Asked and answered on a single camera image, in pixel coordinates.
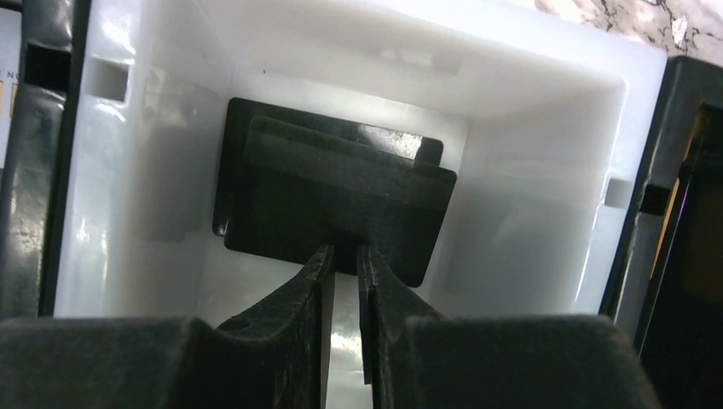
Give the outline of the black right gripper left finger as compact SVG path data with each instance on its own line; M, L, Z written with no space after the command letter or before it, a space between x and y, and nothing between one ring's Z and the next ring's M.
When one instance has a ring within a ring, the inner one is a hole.
M212 327L196 318L1 324L4 408L322 408L335 250Z

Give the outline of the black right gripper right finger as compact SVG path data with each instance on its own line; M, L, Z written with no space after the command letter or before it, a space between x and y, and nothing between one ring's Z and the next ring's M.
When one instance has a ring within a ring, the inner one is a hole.
M363 371L376 408L658 408L603 315L451 319L379 251L357 253Z

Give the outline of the black magnetic stripe card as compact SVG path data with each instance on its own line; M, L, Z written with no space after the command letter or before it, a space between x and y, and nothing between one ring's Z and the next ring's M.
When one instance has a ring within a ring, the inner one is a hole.
M405 284L420 286L457 180L371 147L308 131L251 138L224 236L232 251L304 263L322 245L338 270L356 271L356 251L377 248Z

